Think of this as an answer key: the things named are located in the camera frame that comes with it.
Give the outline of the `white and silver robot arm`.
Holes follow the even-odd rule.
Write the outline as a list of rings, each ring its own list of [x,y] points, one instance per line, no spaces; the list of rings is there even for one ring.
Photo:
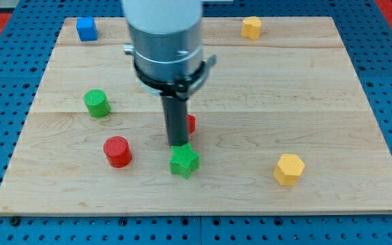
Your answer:
[[[151,94],[186,101],[216,64],[203,60],[200,0],[124,0],[137,77]]]

